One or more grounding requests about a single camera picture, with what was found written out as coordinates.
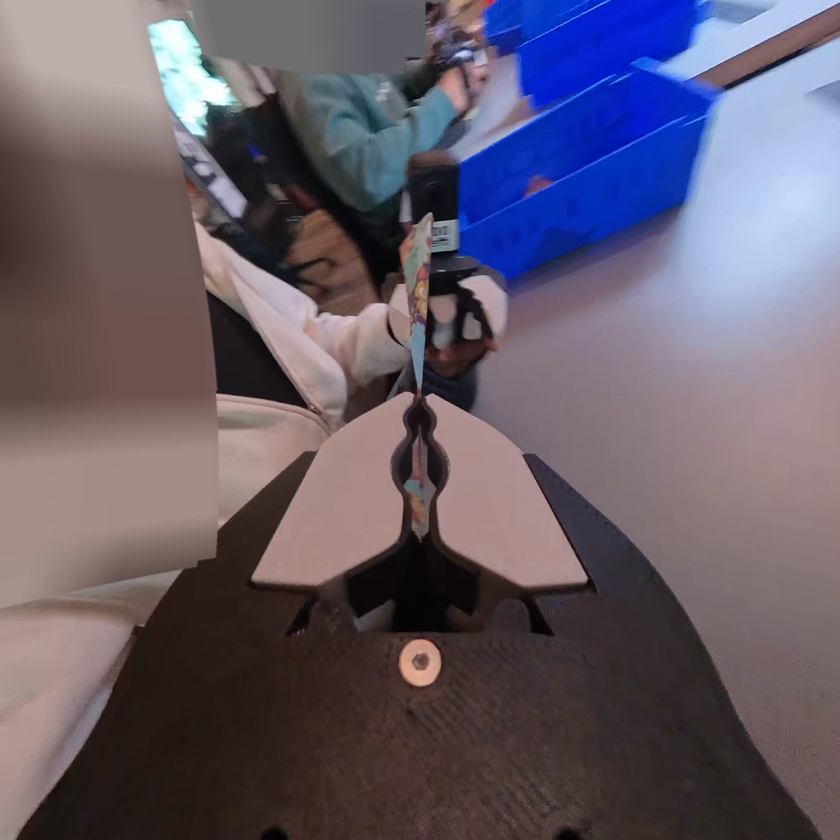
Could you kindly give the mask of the blue plastic bin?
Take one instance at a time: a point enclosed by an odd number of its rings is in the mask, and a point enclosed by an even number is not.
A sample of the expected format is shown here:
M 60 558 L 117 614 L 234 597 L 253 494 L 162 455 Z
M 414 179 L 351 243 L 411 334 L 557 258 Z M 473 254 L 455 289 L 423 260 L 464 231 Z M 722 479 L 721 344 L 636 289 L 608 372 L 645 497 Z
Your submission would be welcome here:
M 515 203 L 535 175 L 556 181 L 668 123 L 708 120 L 719 96 L 638 59 L 466 157 L 459 166 L 461 220 L 480 221 Z
M 695 1 L 495 1 L 482 28 L 500 56 L 517 58 L 521 95 L 540 109 L 637 60 L 683 53 L 700 10 Z
M 510 280 L 684 203 L 707 116 L 676 120 L 482 220 L 462 254 Z

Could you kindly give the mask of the person's black shirt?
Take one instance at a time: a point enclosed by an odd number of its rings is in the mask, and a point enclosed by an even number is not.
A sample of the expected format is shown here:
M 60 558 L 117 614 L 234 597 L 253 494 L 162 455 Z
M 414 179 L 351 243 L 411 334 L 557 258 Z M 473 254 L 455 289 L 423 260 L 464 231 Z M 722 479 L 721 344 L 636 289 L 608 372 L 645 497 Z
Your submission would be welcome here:
M 215 363 L 216 394 L 308 409 L 288 375 L 249 322 L 206 292 Z

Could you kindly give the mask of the colourful printed paper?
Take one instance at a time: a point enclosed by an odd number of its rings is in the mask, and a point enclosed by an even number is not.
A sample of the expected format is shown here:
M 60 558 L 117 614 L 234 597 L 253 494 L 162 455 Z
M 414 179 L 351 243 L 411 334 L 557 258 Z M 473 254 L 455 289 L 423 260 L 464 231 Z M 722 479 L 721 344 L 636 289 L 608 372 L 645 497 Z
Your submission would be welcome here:
M 393 477 L 402 495 L 407 524 L 420 543 L 429 534 L 434 494 L 428 473 L 428 443 L 425 439 L 430 416 L 424 397 L 433 224 L 434 216 L 427 213 L 413 226 L 412 233 L 401 246 L 411 360 L 400 380 L 400 384 L 409 384 L 408 390 L 399 394 L 408 398 L 402 417 L 406 436 L 395 452 Z

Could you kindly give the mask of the bright screen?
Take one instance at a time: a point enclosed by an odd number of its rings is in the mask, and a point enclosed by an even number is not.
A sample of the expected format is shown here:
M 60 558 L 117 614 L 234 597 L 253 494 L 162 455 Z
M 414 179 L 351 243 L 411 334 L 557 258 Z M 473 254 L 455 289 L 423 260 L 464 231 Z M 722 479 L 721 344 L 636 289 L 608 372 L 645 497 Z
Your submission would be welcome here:
M 147 30 L 168 106 L 191 134 L 206 139 L 208 117 L 233 108 L 233 92 L 214 75 L 186 22 L 166 19 Z

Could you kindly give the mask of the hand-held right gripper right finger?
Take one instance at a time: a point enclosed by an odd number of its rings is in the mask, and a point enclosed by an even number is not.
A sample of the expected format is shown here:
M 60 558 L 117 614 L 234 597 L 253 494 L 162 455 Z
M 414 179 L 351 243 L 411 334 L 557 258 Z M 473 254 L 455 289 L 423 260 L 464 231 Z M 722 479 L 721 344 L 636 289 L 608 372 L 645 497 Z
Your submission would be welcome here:
M 588 575 L 520 448 L 436 395 L 427 407 L 448 470 L 436 497 L 444 547 L 515 587 L 585 585 Z

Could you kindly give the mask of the person's left hand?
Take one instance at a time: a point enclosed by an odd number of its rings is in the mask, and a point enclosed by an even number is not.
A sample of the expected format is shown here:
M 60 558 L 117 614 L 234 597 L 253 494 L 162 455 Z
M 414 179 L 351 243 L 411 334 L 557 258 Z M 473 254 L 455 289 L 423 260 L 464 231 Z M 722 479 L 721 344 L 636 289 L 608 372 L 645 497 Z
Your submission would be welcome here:
M 442 349 L 430 343 L 425 350 L 424 369 L 452 379 L 464 375 L 488 353 L 497 350 L 497 342 L 493 339 L 459 339 Z

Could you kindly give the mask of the person's white jacket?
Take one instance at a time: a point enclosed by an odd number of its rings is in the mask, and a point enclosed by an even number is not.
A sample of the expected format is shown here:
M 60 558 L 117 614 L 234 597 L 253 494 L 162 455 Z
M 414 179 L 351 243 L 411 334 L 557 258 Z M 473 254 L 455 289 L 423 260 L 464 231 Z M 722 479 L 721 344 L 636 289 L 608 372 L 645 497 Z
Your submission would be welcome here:
M 217 397 L 224 525 L 330 436 L 306 407 Z M 17 838 L 96 726 L 142 627 L 179 570 L 11 605 L 1 613 L 1 838 Z

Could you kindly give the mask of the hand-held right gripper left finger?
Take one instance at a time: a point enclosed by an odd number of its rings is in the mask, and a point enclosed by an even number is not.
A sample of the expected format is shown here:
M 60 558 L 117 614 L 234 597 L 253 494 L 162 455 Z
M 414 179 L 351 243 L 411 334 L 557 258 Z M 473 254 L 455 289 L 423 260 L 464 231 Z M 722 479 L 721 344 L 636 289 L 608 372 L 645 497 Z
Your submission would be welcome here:
M 318 450 L 251 581 L 322 587 L 396 545 L 404 501 L 392 462 L 414 398 L 403 393 L 344 425 Z

